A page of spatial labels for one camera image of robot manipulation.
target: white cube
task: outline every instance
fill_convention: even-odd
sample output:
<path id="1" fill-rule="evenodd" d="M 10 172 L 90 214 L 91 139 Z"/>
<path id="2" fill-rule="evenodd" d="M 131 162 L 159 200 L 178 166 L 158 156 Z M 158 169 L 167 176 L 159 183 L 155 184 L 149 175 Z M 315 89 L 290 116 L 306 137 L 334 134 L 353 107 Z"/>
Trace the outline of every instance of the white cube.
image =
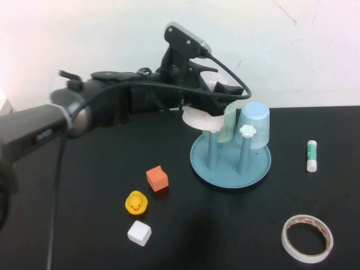
<path id="1" fill-rule="evenodd" d="M 140 221 L 135 221 L 133 226 L 131 226 L 130 230 L 128 231 L 129 239 L 141 246 L 145 246 L 147 240 L 150 238 L 150 235 L 150 226 Z"/>

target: tape roll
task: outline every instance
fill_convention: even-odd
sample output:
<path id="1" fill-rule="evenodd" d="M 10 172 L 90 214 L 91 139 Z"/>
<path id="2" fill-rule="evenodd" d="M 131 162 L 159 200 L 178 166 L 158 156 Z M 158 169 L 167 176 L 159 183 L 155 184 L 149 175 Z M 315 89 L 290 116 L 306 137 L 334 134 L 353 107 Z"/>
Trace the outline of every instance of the tape roll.
<path id="1" fill-rule="evenodd" d="M 287 238 L 287 229 L 289 229 L 292 225 L 297 223 L 307 223 L 310 225 L 313 225 L 316 227 L 319 231 L 322 232 L 325 242 L 326 242 L 326 248 L 325 250 L 318 254 L 318 255 L 307 255 L 304 253 L 301 253 L 299 250 L 294 248 L 292 244 L 290 243 L 289 239 Z M 321 221 L 320 219 L 313 217 L 311 215 L 295 215 L 291 218 L 289 218 L 282 229 L 281 233 L 281 242 L 284 246 L 285 250 L 296 260 L 299 260 L 303 263 L 318 263 L 324 260 L 332 250 L 332 247 L 334 246 L 334 239 L 332 238 L 331 231 L 329 228 Z"/>

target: black table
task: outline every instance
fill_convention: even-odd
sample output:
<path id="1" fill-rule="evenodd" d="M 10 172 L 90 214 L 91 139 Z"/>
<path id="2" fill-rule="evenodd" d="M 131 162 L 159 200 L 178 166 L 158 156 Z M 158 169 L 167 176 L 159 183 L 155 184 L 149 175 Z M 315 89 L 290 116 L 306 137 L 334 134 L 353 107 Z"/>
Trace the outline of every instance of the black table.
<path id="1" fill-rule="evenodd" d="M 360 107 L 272 109 L 270 171 L 240 190 L 215 188 L 195 175 L 189 154 L 201 132 L 177 116 L 140 115 L 71 140 L 54 269 L 356 269 L 359 123 Z M 318 142 L 316 173 L 305 169 L 308 140 Z M 47 145 L 17 164 L 21 192 L 12 198 L 0 233 L 1 269 L 44 269 L 58 146 Z M 169 188 L 154 194 L 145 172 L 157 165 L 169 176 Z M 149 200 L 140 217 L 124 207 L 133 190 Z M 335 243 L 323 262 L 307 265 L 284 251 L 282 227 L 296 214 L 329 226 Z M 127 237 L 136 219 L 152 228 L 145 247 Z M 297 241 L 309 247 L 306 237 Z M 310 251 L 317 246 L 310 244 Z"/>

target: rubber duck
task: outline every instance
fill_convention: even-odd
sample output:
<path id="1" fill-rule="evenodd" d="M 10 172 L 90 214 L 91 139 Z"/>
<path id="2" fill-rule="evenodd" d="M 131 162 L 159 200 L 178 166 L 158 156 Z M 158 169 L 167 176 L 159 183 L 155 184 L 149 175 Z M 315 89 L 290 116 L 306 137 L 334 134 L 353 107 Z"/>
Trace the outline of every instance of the rubber duck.
<path id="1" fill-rule="evenodd" d="M 147 208 L 147 198 L 143 193 L 135 190 L 126 199 L 125 208 L 131 215 L 140 215 Z"/>

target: orange block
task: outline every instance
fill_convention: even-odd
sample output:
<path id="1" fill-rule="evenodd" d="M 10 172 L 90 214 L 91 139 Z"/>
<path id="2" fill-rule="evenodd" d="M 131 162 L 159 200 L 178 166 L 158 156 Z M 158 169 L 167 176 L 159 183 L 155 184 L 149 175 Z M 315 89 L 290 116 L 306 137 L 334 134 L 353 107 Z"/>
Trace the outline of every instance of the orange block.
<path id="1" fill-rule="evenodd" d="M 154 169 L 146 172 L 147 181 L 156 192 L 169 185 L 168 176 L 163 172 L 161 166 L 157 166 Z"/>

